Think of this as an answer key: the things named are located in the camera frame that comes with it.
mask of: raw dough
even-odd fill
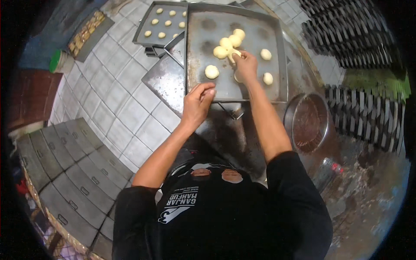
[[[222,46],[217,46],[214,48],[214,56],[219,59],[225,59],[228,55],[228,51],[226,48]]]
[[[238,37],[240,37],[241,40],[244,40],[244,38],[245,38],[245,32],[243,30],[241,30],[241,29],[235,29],[233,31],[233,34],[234,35],[237,35]]]
[[[241,45],[241,38],[239,36],[230,35],[228,38],[230,39],[230,42],[231,42],[231,44],[233,45],[234,48]]]
[[[230,39],[228,39],[228,38],[222,38],[220,40],[220,46],[224,47],[226,50],[229,50],[229,49],[233,48],[233,44],[231,43]]]
[[[263,49],[260,52],[260,56],[264,59],[264,60],[270,60],[272,58],[272,54],[270,53],[270,51],[268,49]]]
[[[237,53],[240,57],[241,57],[241,52],[235,50],[235,49],[230,49],[228,50],[228,58],[230,59],[230,61],[235,64],[235,60],[233,59],[233,53]]]
[[[235,71],[234,73],[234,79],[235,81],[237,81],[238,83],[242,83],[243,81],[241,80],[240,74],[238,73],[238,70]]]
[[[218,71],[217,67],[215,67],[214,65],[208,65],[205,68],[205,76],[207,76],[207,78],[209,79],[214,79],[218,77],[219,74],[220,72]]]
[[[266,85],[271,85],[273,83],[273,76],[269,72],[266,72],[263,75],[263,81]]]

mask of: floor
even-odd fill
[[[87,60],[75,62],[62,77],[50,123],[84,117],[97,136],[136,172],[179,124],[179,117],[141,82],[158,61],[147,57],[132,38],[151,0],[133,0],[116,15]],[[228,4],[230,0],[209,0]],[[263,0],[285,22],[308,51],[326,84],[340,84],[345,70],[335,58],[314,55],[301,37],[308,19],[297,0]]]

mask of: plastic container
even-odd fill
[[[68,53],[56,50],[49,63],[51,73],[69,73],[74,66],[75,60]]]

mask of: black trays stack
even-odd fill
[[[300,0],[311,21],[302,24],[308,47],[335,56],[343,68],[402,68],[395,39],[367,0]]]
[[[339,133],[399,155],[404,146],[405,105],[385,96],[385,91],[379,95],[343,86],[325,87],[325,97]]]

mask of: man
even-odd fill
[[[205,120],[215,84],[186,95],[170,137],[137,171],[116,201],[113,259],[323,259],[332,240],[327,208],[284,126],[257,81],[257,60],[233,56],[246,85],[267,163],[268,189],[213,155],[168,173]],[[155,194],[162,186],[162,199]]]

